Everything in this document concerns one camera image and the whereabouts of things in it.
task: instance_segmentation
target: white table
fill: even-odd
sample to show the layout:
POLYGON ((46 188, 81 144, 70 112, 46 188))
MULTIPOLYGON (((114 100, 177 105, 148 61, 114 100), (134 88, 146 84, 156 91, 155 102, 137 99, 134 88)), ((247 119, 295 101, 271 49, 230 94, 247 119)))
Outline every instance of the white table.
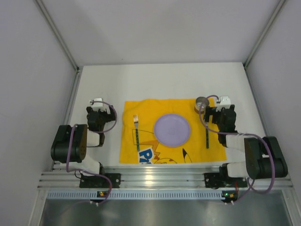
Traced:
MULTIPOLYGON (((102 97, 114 105, 118 122, 105 134, 103 147, 88 152, 104 166, 119 163, 122 113, 125 101, 147 98, 197 98, 215 94, 229 96, 237 113, 239 132, 264 136, 249 83, 241 63, 153 64, 84 66, 72 111, 70 125, 86 124, 89 100, 102 97)), ((226 149, 227 161, 243 161, 244 153, 226 149)), ((216 166, 224 162, 193 163, 216 166)))

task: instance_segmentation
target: purple plate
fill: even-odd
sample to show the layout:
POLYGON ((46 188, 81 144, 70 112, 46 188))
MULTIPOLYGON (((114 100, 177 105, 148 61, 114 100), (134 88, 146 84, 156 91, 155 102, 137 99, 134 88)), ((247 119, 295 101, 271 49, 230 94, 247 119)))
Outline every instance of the purple plate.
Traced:
POLYGON ((165 114, 155 123, 154 133, 157 140, 168 147, 178 147, 190 137, 188 121, 178 114, 165 114))

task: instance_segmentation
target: gray wall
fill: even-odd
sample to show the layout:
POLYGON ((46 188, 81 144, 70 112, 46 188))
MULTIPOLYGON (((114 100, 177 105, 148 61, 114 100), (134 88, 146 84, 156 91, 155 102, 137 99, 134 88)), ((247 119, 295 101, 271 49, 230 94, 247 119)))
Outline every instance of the gray wall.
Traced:
POLYGON ((44 0, 80 65, 243 62, 278 0, 44 0))
POLYGON ((74 70, 32 0, 0 2, 0 224, 26 225, 74 70))
POLYGON ((301 200, 301 1, 290 0, 249 65, 270 134, 277 136, 301 200))

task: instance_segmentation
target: fork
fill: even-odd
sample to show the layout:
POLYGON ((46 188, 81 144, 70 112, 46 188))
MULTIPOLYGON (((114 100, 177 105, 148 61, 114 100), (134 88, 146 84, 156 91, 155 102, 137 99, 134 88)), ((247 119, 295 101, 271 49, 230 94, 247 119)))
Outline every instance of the fork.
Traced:
POLYGON ((139 136, 138 136, 138 115, 134 115, 134 125, 136 128, 136 143, 137 143, 137 151, 140 151, 140 146, 139 146, 139 136))

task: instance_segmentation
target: yellow cloth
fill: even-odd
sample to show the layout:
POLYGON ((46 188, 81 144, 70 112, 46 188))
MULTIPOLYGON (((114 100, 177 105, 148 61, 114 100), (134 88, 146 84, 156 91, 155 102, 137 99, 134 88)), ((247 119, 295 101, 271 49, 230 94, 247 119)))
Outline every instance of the yellow cloth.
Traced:
MULTIPOLYGON (((146 99, 126 101, 123 112, 122 141, 120 163, 196 163, 225 161, 225 148, 218 142, 218 136, 209 132, 209 149, 206 149, 206 130, 194 111, 195 99, 146 99), (154 125, 164 114, 176 113, 183 116, 190 124, 191 135, 180 147, 167 147, 159 143, 154 135, 154 125), (136 133, 133 116, 139 118, 138 134, 140 152, 137 152, 136 133)), ((215 124, 209 128, 218 130, 215 124)))

